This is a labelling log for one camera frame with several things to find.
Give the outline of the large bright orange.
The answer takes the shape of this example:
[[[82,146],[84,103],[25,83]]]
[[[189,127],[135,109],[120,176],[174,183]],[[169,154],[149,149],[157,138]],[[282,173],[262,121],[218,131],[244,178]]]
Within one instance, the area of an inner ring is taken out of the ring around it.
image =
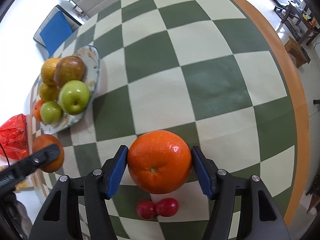
[[[137,186],[152,194],[179,189],[191,174],[191,152],[178,135],[158,130],[138,137],[127,155],[129,174]]]

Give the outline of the dark brown round fruit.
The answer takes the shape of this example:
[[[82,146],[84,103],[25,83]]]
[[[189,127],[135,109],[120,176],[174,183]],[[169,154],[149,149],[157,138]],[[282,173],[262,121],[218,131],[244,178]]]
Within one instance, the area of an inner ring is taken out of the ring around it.
[[[41,136],[37,137],[34,140],[33,146],[32,146],[33,153],[35,153],[51,144],[57,144],[59,146],[60,155],[55,161],[51,162],[50,164],[41,166],[41,170],[46,173],[56,172],[62,167],[64,162],[63,146],[61,145],[60,141],[56,137],[49,134],[42,134]]]

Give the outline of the red cherry tomato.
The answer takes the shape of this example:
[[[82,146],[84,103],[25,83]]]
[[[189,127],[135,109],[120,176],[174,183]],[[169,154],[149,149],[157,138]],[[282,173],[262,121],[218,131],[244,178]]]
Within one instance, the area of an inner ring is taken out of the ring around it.
[[[142,219],[154,219],[157,216],[156,204],[152,201],[143,200],[138,203],[136,207],[136,213]]]
[[[179,210],[179,203],[174,198],[164,198],[156,204],[157,215],[162,217],[174,216]]]

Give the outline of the small orange tangerine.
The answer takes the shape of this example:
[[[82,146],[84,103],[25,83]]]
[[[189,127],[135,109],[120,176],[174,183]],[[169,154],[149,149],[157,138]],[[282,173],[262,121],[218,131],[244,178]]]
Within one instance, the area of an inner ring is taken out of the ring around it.
[[[42,107],[43,103],[44,103],[44,101],[42,99],[39,99],[33,105],[33,116],[39,122],[42,122],[40,111],[41,111],[41,107]]]

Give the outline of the small green apple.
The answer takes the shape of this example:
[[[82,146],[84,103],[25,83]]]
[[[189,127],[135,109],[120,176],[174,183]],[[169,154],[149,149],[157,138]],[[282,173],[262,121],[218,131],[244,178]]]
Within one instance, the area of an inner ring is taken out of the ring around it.
[[[44,124],[56,124],[61,119],[61,115],[62,109],[56,101],[47,101],[41,106],[40,116]]]

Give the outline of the large green apple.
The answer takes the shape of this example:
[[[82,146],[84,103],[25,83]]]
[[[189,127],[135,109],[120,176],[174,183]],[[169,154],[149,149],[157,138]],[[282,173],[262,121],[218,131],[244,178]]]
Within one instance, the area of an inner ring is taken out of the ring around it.
[[[67,82],[60,90],[59,103],[62,110],[68,115],[82,113],[91,98],[91,91],[79,80]]]

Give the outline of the large yellow orange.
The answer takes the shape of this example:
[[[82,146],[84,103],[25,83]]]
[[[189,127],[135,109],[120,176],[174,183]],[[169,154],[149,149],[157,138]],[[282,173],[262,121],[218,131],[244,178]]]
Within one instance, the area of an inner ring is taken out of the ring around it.
[[[55,85],[41,83],[39,86],[39,97],[44,101],[55,101],[59,96],[59,88]]]

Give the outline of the red brown apple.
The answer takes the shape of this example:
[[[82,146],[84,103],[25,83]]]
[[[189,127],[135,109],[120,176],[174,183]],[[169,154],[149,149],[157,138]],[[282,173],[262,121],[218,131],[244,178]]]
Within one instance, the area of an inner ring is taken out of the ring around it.
[[[86,66],[81,58],[68,56],[58,62],[53,79],[56,85],[62,88],[69,81],[81,81],[85,71]]]

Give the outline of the yellow citrus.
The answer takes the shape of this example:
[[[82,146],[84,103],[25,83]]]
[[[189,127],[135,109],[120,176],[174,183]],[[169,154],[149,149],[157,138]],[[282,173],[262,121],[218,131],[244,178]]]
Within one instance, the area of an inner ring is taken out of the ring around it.
[[[43,83],[53,86],[54,82],[54,73],[57,67],[57,64],[61,61],[61,58],[49,58],[47,59],[41,67],[41,79]]]

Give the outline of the red plastic bag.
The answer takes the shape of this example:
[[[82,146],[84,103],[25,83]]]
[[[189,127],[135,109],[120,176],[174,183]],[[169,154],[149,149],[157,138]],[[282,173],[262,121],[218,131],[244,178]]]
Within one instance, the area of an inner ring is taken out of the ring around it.
[[[21,160],[29,155],[26,116],[19,114],[6,121],[0,128],[1,155]]]

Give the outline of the green checkered tablecloth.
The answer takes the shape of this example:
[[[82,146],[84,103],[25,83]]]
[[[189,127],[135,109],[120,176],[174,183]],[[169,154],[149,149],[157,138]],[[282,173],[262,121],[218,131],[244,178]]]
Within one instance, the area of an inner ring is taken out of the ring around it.
[[[246,0],[119,0],[53,53],[97,48],[100,80],[83,119],[59,132],[63,167],[85,176],[120,145],[165,129],[232,175],[258,175],[287,225],[308,176],[308,108],[297,69],[266,18]]]

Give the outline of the blue seat chair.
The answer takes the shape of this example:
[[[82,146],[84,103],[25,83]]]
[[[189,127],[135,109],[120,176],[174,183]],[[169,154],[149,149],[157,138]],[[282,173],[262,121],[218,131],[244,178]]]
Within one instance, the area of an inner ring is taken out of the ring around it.
[[[35,32],[33,40],[48,51],[49,56],[52,56],[81,25],[63,7],[56,5]]]

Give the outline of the small wooden stool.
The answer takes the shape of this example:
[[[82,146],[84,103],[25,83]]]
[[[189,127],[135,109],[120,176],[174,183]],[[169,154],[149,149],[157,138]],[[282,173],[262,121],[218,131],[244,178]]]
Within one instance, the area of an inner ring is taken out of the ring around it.
[[[287,53],[295,58],[295,65],[297,68],[306,63],[310,63],[311,59],[306,50],[291,36],[289,36],[289,40],[286,42],[284,47]]]

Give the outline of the dark wooden table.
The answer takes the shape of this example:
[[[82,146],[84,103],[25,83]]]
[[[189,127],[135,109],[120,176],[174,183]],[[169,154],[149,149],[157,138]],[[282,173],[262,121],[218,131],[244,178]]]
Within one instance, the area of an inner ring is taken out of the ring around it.
[[[274,12],[299,44],[306,42],[309,46],[319,35],[319,18],[312,12],[307,13],[294,1],[289,1],[287,5],[275,6]]]

